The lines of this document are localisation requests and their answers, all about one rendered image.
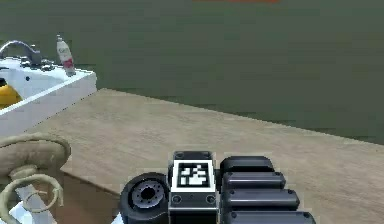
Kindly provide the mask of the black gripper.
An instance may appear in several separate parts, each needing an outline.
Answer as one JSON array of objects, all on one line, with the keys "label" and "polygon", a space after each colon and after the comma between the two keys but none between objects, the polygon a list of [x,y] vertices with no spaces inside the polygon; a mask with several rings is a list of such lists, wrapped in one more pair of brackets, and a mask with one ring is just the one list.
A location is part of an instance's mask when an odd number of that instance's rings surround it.
[{"label": "black gripper", "polygon": [[123,224],[169,224],[168,199],[165,174],[148,172],[132,178],[120,194]]}]

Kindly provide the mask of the beige coiled holder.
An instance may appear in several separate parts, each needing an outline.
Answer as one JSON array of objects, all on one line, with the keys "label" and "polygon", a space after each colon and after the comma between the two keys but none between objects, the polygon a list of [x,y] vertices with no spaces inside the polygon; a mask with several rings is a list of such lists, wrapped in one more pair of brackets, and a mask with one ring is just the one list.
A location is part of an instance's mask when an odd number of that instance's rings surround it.
[{"label": "beige coiled holder", "polygon": [[0,139],[0,222],[57,224],[50,209],[64,206],[58,172],[71,155],[69,142],[47,133]]}]

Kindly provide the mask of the white sink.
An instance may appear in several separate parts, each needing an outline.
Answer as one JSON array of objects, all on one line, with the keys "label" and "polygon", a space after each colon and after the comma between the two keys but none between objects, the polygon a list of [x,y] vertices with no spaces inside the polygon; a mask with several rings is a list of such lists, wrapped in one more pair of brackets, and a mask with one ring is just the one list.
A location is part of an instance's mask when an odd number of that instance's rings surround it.
[{"label": "white sink", "polygon": [[0,59],[0,78],[22,98],[0,109],[0,137],[20,134],[97,91],[94,71],[77,69],[69,77],[61,66],[31,69],[12,57]]}]

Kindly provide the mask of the white bottle with red label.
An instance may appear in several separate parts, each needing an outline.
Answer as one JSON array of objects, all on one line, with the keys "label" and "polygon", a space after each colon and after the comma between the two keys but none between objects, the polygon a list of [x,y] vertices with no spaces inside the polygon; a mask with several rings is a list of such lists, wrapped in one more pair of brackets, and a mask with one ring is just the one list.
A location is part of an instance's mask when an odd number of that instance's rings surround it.
[{"label": "white bottle with red label", "polygon": [[73,57],[72,57],[70,48],[60,35],[57,35],[56,49],[66,74],[69,77],[75,75],[76,71],[75,71]]}]

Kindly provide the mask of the yellow round object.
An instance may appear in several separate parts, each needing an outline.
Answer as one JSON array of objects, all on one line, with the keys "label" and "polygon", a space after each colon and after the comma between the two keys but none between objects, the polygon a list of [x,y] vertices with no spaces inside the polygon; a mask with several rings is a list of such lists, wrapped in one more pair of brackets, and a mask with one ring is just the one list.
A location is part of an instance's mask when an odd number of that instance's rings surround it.
[{"label": "yellow round object", "polygon": [[9,107],[21,100],[18,92],[4,78],[0,78],[0,109]]}]

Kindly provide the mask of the grey metal faucet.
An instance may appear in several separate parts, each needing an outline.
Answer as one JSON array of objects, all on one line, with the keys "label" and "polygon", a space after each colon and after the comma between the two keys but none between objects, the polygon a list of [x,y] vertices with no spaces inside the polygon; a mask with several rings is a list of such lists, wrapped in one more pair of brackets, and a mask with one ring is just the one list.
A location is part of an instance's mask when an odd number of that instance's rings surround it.
[{"label": "grey metal faucet", "polygon": [[9,48],[20,47],[23,55],[18,56],[21,67],[29,67],[32,70],[40,69],[42,71],[54,70],[54,63],[49,59],[44,59],[39,50],[35,50],[31,45],[20,40],[9,40],[0,46],[0,59],[5,59]]}]

